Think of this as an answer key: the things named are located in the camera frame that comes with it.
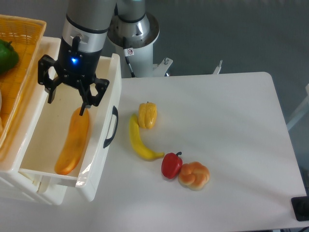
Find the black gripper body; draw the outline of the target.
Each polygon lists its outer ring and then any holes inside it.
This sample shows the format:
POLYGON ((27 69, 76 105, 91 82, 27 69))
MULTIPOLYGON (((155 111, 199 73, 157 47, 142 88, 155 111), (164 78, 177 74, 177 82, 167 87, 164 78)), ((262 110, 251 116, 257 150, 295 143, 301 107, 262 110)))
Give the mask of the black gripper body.
POLYGON ((61 39, 55 70, 60 82, 78 89, 88 89, 96 78, 96 68, 100 51, 84 52, 73 50, 64 39, 61 39))

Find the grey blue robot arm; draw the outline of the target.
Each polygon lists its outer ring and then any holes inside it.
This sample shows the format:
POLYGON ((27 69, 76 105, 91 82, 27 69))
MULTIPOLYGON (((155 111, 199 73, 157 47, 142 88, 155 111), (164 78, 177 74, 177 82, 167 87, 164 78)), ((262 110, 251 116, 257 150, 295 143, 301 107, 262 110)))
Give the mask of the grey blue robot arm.
POLYGON ((44 55, 38 62, 38 83, 48 102, 56 88, 79 91, 82 110, 98 106, 109 81, 96 75, 104 43, 109 40, 130 77, 153 75, 153 45, 159 35, 156 18, 143 0, 71 0, 68 5, 57 59, 44 55))

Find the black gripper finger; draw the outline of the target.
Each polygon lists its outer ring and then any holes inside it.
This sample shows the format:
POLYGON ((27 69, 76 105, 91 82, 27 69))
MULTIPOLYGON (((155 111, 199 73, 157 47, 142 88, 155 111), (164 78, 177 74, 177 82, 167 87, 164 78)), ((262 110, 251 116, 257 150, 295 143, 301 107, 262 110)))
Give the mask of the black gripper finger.
POLYGON ((100 104, 109 84, 109 80, 97 77, 78 80, 78 90, 83 100, 80 116, 84 114, 86 108, 97 107, 100 104))
POLYGON ((38 84, 45 87, 48 93, 48 103, 52 103, 56 88, 63 83, 65 70, 61 67, 58 60, 54 60, 49 55, 43 55, 38 61, 38 84), (58 75, 54 79, 49 76, 49 69, 53 67, 58 75))

